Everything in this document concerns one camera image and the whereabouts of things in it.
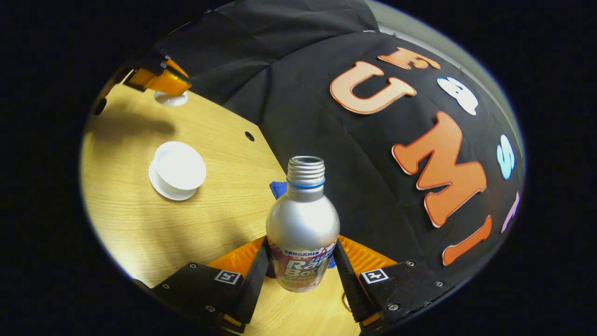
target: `orange letter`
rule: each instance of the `orange letter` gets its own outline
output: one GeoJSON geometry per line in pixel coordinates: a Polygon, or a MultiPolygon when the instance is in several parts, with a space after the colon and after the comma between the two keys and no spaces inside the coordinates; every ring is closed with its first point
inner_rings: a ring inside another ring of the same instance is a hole
{"type": "Polygon", "coordinates": [[[428,59],[427,57],[421,56],[417,53],[413,53],[412,51],[404,48],[396,48],[398,51],[387,55],[387,56],[378,56],[378,58],[382,61],[387,63],[394,64],[395,66],[399,66],[402,69],[410,70],[412,69],[409,63],[413,63],[414,67],[417,69],[425,69],[429,65],[434,67],[435,69],[441,69],[441,66],[438,62],[428,59]]]}
{"type": "Polygon", "coordinates": [[[429,154],[427,166],[417,181],[417,189],[448,185],[438,193],[425,196],[425,209],[431,223],[439,228],[446,219],[469,198],[485,190],[487,179],[480,163],[456,164],[462,143],[462,131],[449,115],[438,111],[438,123],[429,132],[408,146],[394,145],[392,155],[404,170],[412,175],[418,171],[418,163],[429,154]]]}
{"type": "Polygon", "coordinates": [[[359,114],[375,113],[405,94],[409,96],[417,94],[412,86],[394,77],[388,78],[390,85],[369,98],[361,99],[352,93],[352,89],[360,82],[371,76],[381,75],[383,71],[380,68],[358,61],[352,69],[332,81],[330,92],[332,97],[347,110],[359,114]]]}
{"type": "Polygon", "coordinates": [[[473,233],[467,239],[464,239],[458,245],[450,245],[442,253],[442,261],[444,266],[450,265],[451,263],[456,260],[456,258],[463,255],[466,251],[473,248],[474,245],[477,245],[482,240],[487,239],[489,237],[489,233],[491,232],[491,215],[487,216],[485,222],[475,233],[473,233]]]}

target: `silver bottle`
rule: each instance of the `silver bottle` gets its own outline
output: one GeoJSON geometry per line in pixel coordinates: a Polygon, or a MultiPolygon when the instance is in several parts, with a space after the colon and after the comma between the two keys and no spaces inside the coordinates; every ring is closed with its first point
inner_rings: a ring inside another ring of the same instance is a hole
{"type": "Polygon", "coordinates": [[[315,289],[323,278],[340,234],[340,220],[324,196],[323,160],[291,158],[287,182],[286,194],[267,216],[267,241],[278,283],[302,293],[315,289]]]}

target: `blue ring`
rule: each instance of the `blue ring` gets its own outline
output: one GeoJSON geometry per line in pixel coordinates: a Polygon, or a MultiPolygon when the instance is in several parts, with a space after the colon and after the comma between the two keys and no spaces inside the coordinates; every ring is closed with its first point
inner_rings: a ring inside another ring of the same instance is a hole
{"type": "Polygon", "coordinates": [[[317,187],[321,187],[325,183],[325,179],[323,182],[321,182],[320,184],[316,184],[316,185],[301,185],[301,184],[292,183],[289,180],[286,180],[286,182],[288,182],[289,184],[293,185],[294,187],[296,187],[298,189],[315,189],[317,187]]]}

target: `wooden tabletop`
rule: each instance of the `wooden tabletop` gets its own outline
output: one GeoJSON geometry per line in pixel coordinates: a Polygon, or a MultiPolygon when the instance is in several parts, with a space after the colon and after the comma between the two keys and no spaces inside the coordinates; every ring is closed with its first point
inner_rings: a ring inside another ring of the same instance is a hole
{"type": "MultiPolygon", "coordinates": [[[[120,267],[150,288],[188,262],[208,264],[265,235],[275,201],[269,184],[285,181],[257,125],[191,92],[176,107],[153,94],[116,85],[101,115],[90,117],[81,149],[90,221],[120,267]],[[195,148],[207,168],[185,201],[161,196],[149,181],[153,155],[168,141],[195,148]]],[[[343,292],[336,268],[302,294],[266,278],[245,335],[358,335],[343,292]]]]}

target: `letter m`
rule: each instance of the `letter m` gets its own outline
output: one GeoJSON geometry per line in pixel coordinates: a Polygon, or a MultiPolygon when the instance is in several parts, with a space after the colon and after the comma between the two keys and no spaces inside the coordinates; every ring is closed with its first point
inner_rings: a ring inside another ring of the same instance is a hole
{"type": "Polygon", "coordinates": [[[438,111],[437,118],[437,124],[410,145],[394,145],[392,155],[405,173],[413,175],[418,171],[418,163],[431,154],[417,189],[447,185],[438,193],[428,193],[424,201],[431,223],[439,228],[473,195],[486,189],[487,178],[477,161],[456,164],[462,131],[446,113],[438,111]]]}

